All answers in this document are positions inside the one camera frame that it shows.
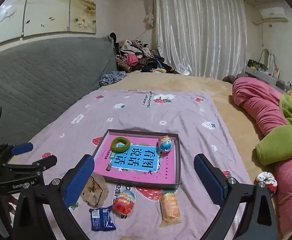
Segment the green blanket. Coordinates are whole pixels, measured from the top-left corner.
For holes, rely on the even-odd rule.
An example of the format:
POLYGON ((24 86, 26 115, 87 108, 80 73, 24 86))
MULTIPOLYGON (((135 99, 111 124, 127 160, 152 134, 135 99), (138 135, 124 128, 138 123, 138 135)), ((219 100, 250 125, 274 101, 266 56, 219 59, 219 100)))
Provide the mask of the green blanket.
POLYGON ((292 159, 292 93, 281 96, 279 109, 288 124, 272 129, 255 147, 263 166, 292 159))

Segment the cluttered side desk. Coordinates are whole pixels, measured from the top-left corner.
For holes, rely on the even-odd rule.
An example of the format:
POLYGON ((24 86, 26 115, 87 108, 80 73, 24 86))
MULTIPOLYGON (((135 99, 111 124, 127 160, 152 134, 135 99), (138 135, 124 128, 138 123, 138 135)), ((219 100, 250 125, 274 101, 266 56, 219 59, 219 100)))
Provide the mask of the cluttered side desk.
POLYGON ((280 70, 276 66, 275 55, 267 49, 262 50, 258 61, 250 59, 247 62, 245 73, 250 77, 264 81, 281 93, 292 90, 292 82, 280 79, 280 70))

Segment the grey quilted headboard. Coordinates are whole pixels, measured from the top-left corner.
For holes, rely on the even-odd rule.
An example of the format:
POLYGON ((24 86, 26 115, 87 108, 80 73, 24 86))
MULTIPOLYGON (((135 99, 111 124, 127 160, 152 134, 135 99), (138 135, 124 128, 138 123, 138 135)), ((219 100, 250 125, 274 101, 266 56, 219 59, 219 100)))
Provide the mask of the grey quilted headboard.
POLYGON ((22 144, 116 70, 113 39, 63 37, 0 52, 0 144, 22 144))

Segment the red white scrunchie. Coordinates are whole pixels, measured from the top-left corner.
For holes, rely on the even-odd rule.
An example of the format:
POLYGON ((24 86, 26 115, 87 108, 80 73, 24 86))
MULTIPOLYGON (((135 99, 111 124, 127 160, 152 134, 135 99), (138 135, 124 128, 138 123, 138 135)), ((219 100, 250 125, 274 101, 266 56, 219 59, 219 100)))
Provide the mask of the red white scrunchie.
POLYGON ((270 196, 273 197, 275 193, 277 192, 277 187, 278 187, 278 183, 277 183, 277 180, 275 179, 275 176, 271 172, 267 172, 267 171, 261 172, 255 178, 254 184, 256 185, 261 181, 265 183, 270 193, 270 196))

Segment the pink strawberry print blanket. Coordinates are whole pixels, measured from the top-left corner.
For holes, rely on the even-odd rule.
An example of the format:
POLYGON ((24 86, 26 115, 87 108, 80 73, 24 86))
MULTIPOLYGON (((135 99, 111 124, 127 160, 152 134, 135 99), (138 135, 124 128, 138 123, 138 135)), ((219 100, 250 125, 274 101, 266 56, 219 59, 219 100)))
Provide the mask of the pink strawberry print blanket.
POLYGON ((175 133, 179 136, 181 180, 175 196, 180 223, 162 226, 155 191, 131 191, 136 204, 130 215, 112 215, 114 231, 91 229, 90 207, 83 200, 71 208, 90 239, 199 239, 218 212, 198 178, 193 161, 202 153, 240 183, 251 182, 226 125, 208 94, 96 90, 85 95, 33 139, 31 152, 13 157, 12 163, 31 164, 55 155, 57 164, 43 173, 46 183, 61 178, 85 154, 92 154, 109 129, 175 133))

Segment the blue patterned cloth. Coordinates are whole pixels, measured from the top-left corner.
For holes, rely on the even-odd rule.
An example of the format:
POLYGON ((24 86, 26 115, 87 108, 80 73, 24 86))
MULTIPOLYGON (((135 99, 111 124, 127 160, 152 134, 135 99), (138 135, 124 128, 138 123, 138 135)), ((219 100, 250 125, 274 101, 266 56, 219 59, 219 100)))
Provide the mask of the blue patterned cloth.
POLYGON ((124 79, 126 77, 126 72, 122 71, 111 71, 108 74, 103 74, 100 77, 99 85, 101 87, 113 85, 114 83, 117 83, 124 79))

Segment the wall painting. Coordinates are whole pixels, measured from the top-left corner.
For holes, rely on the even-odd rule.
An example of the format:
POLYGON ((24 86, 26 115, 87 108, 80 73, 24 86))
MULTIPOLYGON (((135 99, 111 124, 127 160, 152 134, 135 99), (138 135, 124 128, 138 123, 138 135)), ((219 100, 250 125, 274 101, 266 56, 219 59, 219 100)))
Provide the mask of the wall painting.
POLYGON ((0 6, 0 43, 64 31, 96 33, 94 0, 5 0, 0 6))

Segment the pile of clothes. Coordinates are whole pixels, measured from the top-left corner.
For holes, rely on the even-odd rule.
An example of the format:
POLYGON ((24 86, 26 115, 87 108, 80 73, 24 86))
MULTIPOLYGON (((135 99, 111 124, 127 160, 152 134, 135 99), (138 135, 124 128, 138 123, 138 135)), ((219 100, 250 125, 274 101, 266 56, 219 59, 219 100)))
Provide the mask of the pile of clothes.
POLYGON ((177 71, 165 63, 165 59, 157 50, 149 48, 149 44, 140 40, 117 41, 117 35, 110 33, 113 40, 117 69, 126 73, 162 73, 177 74, 177 71))

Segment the beige sheer scrunchie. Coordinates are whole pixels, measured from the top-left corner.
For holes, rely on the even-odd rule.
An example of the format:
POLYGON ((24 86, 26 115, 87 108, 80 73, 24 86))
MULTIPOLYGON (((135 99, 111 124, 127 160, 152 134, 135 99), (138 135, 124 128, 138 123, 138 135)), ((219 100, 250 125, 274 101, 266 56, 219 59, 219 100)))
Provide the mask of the beige sheer scrunchie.
POLYGON ((104 177, 93 172, 81 193, 81 198, 88 206, 97 209, 103 206, 108 194, 109 189, 104 177))

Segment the blue toy egg packet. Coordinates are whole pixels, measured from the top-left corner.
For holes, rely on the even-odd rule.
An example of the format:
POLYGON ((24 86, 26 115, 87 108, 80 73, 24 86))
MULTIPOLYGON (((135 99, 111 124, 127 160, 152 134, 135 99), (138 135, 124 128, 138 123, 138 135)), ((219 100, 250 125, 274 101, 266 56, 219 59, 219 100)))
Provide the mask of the blue toy egg packet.
POLYGON ((158 149, 161 152, 167 153, 172 149, 172 147, 173 141, 168 135, 165 135, 158 140, 158 149))

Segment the blue snack packet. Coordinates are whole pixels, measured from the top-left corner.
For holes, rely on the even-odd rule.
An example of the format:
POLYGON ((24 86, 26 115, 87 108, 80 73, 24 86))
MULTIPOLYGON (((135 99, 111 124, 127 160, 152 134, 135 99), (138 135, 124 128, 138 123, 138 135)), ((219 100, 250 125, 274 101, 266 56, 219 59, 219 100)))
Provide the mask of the blue snack packet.
POLYGON ((116 226, 111 219, 112 206, 90 209, 92 231, 114 231, 116 226))

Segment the pink quilt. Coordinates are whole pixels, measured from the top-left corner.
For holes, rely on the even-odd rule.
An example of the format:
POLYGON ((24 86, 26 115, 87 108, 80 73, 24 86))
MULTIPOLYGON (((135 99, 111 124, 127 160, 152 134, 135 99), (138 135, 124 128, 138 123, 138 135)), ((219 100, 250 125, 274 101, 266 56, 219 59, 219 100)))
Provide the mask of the pink quilt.
MULTIPOLYGON (((232 86, 234 103, 242 107, 255 121, 263 138, 272 129, 288 124, 280 113, 281 94, 267 83, 252 77, 239 77, 232 86)), ((292 159, 269 164, 277 180, 277 208, 281 234, 292 235, 292 159)))

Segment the right wrapped bread snack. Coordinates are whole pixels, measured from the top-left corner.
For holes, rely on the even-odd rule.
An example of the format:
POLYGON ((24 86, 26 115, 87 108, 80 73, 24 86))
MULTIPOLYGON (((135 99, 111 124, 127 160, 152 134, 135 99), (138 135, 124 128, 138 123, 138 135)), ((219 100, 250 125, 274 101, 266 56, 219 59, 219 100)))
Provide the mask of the right wrapped bread snack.
POLYGON ((160 227, 181 223, 180 209, 175 193, 164 192, 160 198, 162 222, 160 227))

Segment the green hair scrunchie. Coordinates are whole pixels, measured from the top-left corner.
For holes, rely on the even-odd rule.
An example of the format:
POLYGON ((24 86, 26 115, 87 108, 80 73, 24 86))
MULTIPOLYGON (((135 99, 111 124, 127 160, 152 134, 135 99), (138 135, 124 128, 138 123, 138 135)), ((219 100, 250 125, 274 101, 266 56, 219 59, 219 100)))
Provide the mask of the green hair scrunchie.
POLYGON ((124 137, 116 137, 111 142, 111 151, 114 153, 124 153, 130 148, 131 142, 124 137))

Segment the white air conditioner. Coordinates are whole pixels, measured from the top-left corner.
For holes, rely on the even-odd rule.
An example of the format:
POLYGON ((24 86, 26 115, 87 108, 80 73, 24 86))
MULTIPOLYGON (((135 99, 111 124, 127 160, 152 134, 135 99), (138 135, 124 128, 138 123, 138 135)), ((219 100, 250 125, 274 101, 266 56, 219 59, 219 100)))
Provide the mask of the white air conditioner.
POLYGON ((260 10, 262 20, 253 22, 258 26, 264 23, 287 23, 289 22, 283 7, 272 7, 260 10))

